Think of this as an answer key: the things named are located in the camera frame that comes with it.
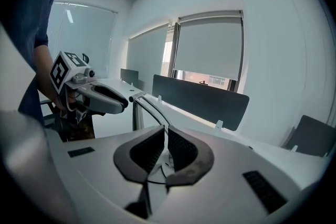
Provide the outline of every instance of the person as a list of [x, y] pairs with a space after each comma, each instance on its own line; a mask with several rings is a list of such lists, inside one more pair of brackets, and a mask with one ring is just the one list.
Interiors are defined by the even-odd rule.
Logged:
[[48, 49], [47, 27], [54, 0], [2, 0], [2, 2], [0, 20], [17, 50], [36, 72], [18, 110], [44, 125], [38, 90], [57, 107], [64, 109], [49, 78], [53, 61]]

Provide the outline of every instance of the metal rod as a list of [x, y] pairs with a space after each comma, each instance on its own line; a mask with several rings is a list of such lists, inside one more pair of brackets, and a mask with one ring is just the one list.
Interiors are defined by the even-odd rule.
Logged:
[[139, 93], [137, 93], [135, 95], [130, 96], [128, 98], [128, 100], [132, 103], [132, 102], [134, 102], [134, 100], [136, 100], [137, 98], [143, 96], [144, 94], [146, 94], [146, 93], [145, 92], [139, 92]]
[[168, 125], [172, 125], [172, 122], [167, 119], [167, 117], [163, 114], [163, 112], [152, 102], [150, 101], [147, 97], [141, 96], [148, 104], [150, 104], [152, 107], [155, 108], [156, 111], [160, 113], [161, 116], [167, 121]]
[[136, 102], [133, 103], [132, 128], [133, 131], [141, 130], [144, 128], [142, 110], [141, 107]]
[[169, 67], [168, 67], [168, 77], [173, 77], [174, 64], [175, 64], [176, 51], [177, 51], [177, 43], [179, 41], [179, 34], [180, 34], [180, 25], [178, 23], [175, 23], [172, 51], [170, 54], [170, 61], [169, 61]]
[[157, 123], [159, 124], [159, 125], [163, 125], [164, 126], [164, 129], [165, 129], [165, 132], [166, 133], [168, 133], [168, 128], [167, 128], [167, 126], [165, 126], [155, 115], [154, 115], [154, 113], [150, 110], [150, 109], [148, 109], [148, 108], [146, 108], [146, 106], [143, 104], [143, 103], [141, 103], [138, 99], [135, 99], [135, 101], [134, 101], [134, 103], [136, 103], [136, 104], [138, 104], [139, 106], [141, 106], [143, 109], [145, 109], [148, 113], [149, 113], [149, 115], [150, 116], [152, 116], [156, 121], [157, 121]]

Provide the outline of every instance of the blue shirt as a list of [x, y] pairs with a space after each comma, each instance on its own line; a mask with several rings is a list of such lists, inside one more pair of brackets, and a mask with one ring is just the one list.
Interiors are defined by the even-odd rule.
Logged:
[[[34, 49], [48, 45], [47, 27], [54, 0], [6, 0], [6, 11], [1, 14], [3, 23], [13, 44], [36, 71]], [[19, 112], [32, 116], [44, 124], [36, 76], [29, 85], [19, 106]]]

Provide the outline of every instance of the dark gray partition panel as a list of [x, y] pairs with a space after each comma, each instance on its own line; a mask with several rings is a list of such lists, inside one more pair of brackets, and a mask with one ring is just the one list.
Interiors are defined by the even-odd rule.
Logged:
[[154, 75], [152, 95], [212, 123], [223, 121], [223, 127], [237, 130], [249, 97], [189, 81]]
[[120, 69], [120, 78], [128, 84], [133, 84], [138, 88], [139, 84], [139, 72], [131, 69]]
[[284, 148], [298, 146], [297, 152], [323, 157], [336, 143], [336, 129], [323, 122], [303, 115]]

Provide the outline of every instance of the pipe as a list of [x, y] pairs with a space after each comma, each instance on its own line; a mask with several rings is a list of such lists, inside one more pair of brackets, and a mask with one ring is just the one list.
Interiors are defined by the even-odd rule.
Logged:
[[155, 120], [156, 120], [156, 122], [159, 124], [159, 125], [163, 125], [164, 126], [164, 131], [166, 132], [166, 134], [168, 134], [168, 128], [167, 128], [167, 126], [166, 125], [164, 125], [155, 115], [154, 115], [154, 113], [149, 109], [149, 108], [147, 108], [143, 103], [141, 103], [141, 101], [139, 100], [139, 99], [136, 99], [135, 101], [134, 101], [134, 103], [133, 104], [138, 104], [139, 106], [141, 106], [143, 109], [145, 109], [147, 112], [148, 112], [148, 114], [150, 115], [150, 116], [152, 116]]
[[136, 102], [133, 103], [132, 128], [133, 131], [141, 130], [144, 128], [142, 110]]
[[167, 117], [163, 114], [163, 112], [147, 97], [142, 96], [142, 99], [144, 99], [148, 104], [150, 104], [156, 111], [159, 112], [159, 114], [167, 121], [168, 125], [172, 125], [172, 122], [167, 119]]
[[146, 94], [145, 92], [139, 92], [139, 93], [137, 93], [135, 95], [130, 96], [128, 98], [128, 100], [132, 103], [132, 102], [134, 102], [135, 99], [137, 99], [137, 98], [139, 98], [139, 97], [141, 97], [141, 96], [143, 96], [145, 94]]

